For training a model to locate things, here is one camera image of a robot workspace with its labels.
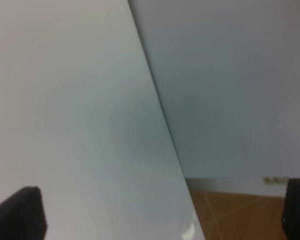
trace black object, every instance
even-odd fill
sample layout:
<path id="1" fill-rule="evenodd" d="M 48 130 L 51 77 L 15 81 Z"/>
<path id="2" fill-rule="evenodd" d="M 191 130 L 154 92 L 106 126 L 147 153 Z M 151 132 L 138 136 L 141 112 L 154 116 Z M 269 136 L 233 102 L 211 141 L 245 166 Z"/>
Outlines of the black object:
<path id="1" fill-rule="evenodd" d="M 282 226 L 288 240 L 300 240 L 300 178 L 288 181 Z"/>
<path id="2" fill-rule="evenodd" d="M 47 227 L 38 187 L 24 187 L 0 204 L 0 240 L 43 240 Z"/>

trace electrical outlet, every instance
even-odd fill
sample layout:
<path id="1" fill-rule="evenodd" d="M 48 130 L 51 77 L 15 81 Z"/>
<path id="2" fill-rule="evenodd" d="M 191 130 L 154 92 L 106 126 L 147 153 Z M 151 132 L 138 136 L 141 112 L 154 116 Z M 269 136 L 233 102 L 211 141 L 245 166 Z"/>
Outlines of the electrical outlet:
<path id="1" fill-rule="evenodd" d="M 266 185 L 285 185 L 289 181 L 289 177 L 287 176 L 271 176 L 263 177 L 262 179 Z"/>

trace tiled floor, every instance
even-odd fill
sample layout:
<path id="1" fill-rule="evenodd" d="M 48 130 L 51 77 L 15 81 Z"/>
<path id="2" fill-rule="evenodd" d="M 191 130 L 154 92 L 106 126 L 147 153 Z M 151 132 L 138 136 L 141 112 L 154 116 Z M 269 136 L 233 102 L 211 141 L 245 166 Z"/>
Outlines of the tiled floor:
<path id="1" fill-rule="evenodd" d="M 287 240 L 281 197 L 202 191 L 191 197 L 206 240 Z"/>

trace white panel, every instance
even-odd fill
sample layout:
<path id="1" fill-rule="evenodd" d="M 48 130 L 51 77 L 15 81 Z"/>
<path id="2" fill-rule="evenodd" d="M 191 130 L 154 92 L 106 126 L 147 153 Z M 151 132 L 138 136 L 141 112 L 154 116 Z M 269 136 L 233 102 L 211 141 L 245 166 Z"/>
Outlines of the white panel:
<path id="1" fill-rule="evenodd" d="M 47 240 L 203 239 L 127 2 L 0 0 L 0 202 L 23 186 Z"/>
<path id="2" fill-rule="evenodd" d="M 131 1 L 185 176 L 300 176 L 300 0 Z"/>

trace floor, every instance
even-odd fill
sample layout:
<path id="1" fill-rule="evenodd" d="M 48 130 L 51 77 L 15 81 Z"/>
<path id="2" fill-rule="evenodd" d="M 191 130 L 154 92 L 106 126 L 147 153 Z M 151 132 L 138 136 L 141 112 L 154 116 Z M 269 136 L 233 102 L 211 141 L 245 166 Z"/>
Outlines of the floor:
<path id="1" fill-rule="evenodd" d="M 206 240 L 287 240 L 281 197 L 190 193 Z"/>

